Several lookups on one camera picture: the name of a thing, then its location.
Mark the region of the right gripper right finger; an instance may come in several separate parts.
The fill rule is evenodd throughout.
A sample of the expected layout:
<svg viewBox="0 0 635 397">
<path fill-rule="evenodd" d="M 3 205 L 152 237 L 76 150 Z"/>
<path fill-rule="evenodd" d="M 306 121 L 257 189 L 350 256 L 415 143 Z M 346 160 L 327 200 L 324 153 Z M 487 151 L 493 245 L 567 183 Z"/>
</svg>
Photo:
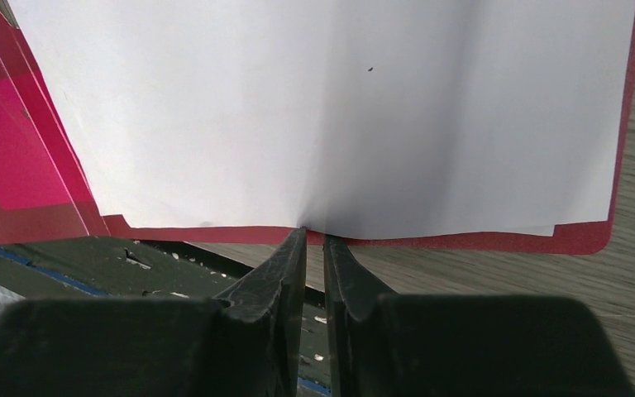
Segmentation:
<svg viewBox="0 0 635 397">
<path fill-rule="evenodd" d="M 323 243 L 335 396 L 633 396 L 592 311 L 543 295 L 399 294 Z"/>
</svg>

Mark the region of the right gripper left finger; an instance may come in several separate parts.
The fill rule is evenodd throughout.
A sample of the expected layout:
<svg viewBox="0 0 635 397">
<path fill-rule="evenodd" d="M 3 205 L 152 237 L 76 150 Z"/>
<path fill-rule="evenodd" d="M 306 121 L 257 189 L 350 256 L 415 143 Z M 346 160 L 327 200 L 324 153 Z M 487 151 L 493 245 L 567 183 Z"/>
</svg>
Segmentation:
<svg viewBox="0 0 635 397">
<path fill-rule="evenodd" d="M 210 299 L 25 299 L 0 314 L 0 396 L 294 396 L 307 232 Z"/>
</svg>

